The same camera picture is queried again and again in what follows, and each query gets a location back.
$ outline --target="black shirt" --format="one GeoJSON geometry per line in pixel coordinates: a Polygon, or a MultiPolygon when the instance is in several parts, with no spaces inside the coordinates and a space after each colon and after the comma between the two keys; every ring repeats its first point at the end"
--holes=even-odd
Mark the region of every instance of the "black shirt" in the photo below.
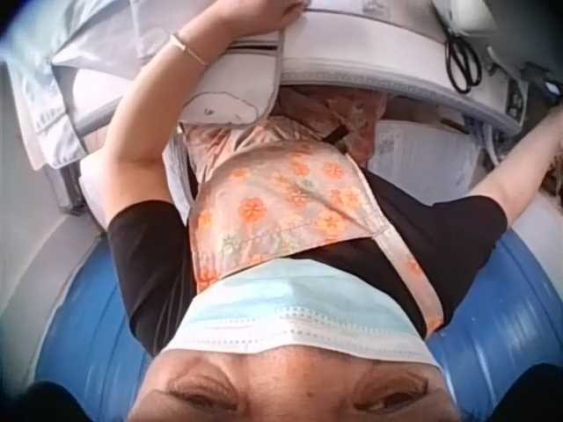
{"type": "MultiPolygon", "coordinates": [[[[382,178],[364,172],[385,216],[405,240],[440,298],[444,323],[469,291],[507,229],[501,207],[486,197],[421,204],[382,178]]],[[[135,337],[151,354],[172,339],[195,296],[188,232],[176,208],[146,201],[116,215],[108,228],[121,295],[135,337]]],[[[421,336],[426,325],[405,283],[371,239],[300,252],[351,273],[392,297],[421,336]]]]}

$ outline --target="surgical mask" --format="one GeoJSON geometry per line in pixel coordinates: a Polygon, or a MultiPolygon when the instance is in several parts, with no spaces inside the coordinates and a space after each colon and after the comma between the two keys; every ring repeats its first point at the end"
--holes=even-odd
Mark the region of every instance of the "surgical mask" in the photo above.
{"type": "Polygon", "coordinates": [[[307,259],[275,259],[209,287],[165,350],[252,354],[283,346],[437,366],[390,296],[307,259]]]}

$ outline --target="blue bed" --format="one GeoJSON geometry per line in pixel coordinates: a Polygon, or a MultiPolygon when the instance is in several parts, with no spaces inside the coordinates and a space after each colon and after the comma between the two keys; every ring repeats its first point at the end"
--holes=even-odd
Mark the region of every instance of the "blue bed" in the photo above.
{"type": "MultiPolygon", "coordinates": [[[[514,231],[500,241],[453,323],[430,345],[458,405],[479,417],[528,367],[563,367],[563,303],[514,231]]],[[[66,387],[94,420],[116,421],[127,415],[149,363],[128,330],[102,242],[49,327],[35,378],[66,387]]]]}

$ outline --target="black scissors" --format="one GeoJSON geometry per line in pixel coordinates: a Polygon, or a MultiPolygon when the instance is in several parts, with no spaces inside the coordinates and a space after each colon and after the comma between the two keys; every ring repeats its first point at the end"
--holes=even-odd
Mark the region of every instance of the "black scissors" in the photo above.
{"type": "Polygon", "coordinates": [[[460,94],[469,94],[473,88],[479,86],[483,80],[483,67],[479,55],[463,37],[456,35],[446,24],[436,11],[438,21],[446,35],[445,58],[446,71],[454,89],[460,94]],[[465,82],[465,87],[460,86],[454,76],[454,64],[459,69],[465,82]]]}

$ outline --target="wall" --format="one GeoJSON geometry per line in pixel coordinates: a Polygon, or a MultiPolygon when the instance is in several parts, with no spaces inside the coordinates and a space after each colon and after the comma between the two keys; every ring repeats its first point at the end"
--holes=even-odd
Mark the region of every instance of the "wall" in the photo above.
{"type": "Polygon", "coordinates": [[[98,231],[64,215],[21,141],[9,77],[0,69],[0,363],[9,391],[21,389],[55,305],[98,231]]]}

